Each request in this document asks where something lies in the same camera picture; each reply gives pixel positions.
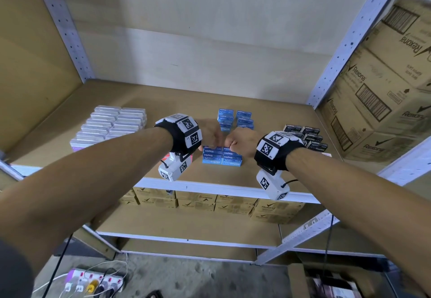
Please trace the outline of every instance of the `cardboard wall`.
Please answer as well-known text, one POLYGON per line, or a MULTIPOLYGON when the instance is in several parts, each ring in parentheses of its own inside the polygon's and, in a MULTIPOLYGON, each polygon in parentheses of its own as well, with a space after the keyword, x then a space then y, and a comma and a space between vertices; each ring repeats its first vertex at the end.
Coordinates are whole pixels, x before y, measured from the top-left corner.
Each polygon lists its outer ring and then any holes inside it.
POLYGON ((81 79, 43 0, 0 0, 0 150, 8 151, 81 79))

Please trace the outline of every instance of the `power strip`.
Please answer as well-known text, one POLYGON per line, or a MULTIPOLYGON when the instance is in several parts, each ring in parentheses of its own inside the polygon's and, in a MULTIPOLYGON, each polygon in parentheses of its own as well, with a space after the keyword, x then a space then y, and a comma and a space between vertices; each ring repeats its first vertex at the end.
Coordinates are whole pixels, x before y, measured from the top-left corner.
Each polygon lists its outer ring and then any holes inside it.
POLYGON ((100 272, 87 271, 83 269, 71 269, 66 276, 64 291, 84 292, 92 281, 98 281, 103 290, 123 291, 123 277, 119 275, 104 275, 100 272))

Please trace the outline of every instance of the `hand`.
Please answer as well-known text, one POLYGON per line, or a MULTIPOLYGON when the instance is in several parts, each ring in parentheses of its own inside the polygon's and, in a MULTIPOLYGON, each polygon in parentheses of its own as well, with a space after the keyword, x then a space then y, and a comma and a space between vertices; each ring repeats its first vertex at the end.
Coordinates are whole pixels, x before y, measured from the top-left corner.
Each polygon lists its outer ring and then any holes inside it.
POLYGON ((216 119, 195 119, 195 121, 202 131, 202 146, 210 148, 223 146, 223 134, 216 119))
POLYGON ((226 137, 224 145, 234 153, 253 158, 262 137, 263 134, 249 128, 236 128, 226 137))

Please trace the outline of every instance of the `barcode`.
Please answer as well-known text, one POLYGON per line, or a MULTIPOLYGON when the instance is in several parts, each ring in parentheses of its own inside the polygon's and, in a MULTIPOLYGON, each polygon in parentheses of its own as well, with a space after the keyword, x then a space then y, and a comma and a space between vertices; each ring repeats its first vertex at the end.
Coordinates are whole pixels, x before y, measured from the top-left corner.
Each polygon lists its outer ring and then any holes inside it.
POLYGON ((403 35, 417 18, 419 15, 416 13, 394 5, 382 22, 403 35))
POLYGON ((346 151, 350 146, 353 145, 352 141, 346 135, 346 132, 344 131, 337 117, 332 120, 331 127, 332 130, 335 132, 335 135, 337 136, 338 142, 340 143, 343 151, 346 151))
POLYGON ((366 84, 362 84, 356 92, 356 96, 379 122, 392 112, 389 106, 377 97, 366 84))

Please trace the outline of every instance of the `black wrist strap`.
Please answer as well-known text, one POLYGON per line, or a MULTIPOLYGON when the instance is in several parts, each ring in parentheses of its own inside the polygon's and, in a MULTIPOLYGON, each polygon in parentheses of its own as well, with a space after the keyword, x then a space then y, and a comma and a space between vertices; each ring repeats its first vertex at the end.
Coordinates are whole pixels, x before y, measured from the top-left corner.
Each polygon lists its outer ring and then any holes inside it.
POLYGON ((196 121, 188 115, 177 113, 160 119, 154 127, 169 131, 173 139, 171 152, 186 155, 193 153, 202 142, 202 131, 196 121))
POLYGON ((278 170, 288 171, 286 157, 300 147, 305 146, 298 137, 284 131, 273 131, 259 141, 254 159, 263 170, 275 175, 278 170))

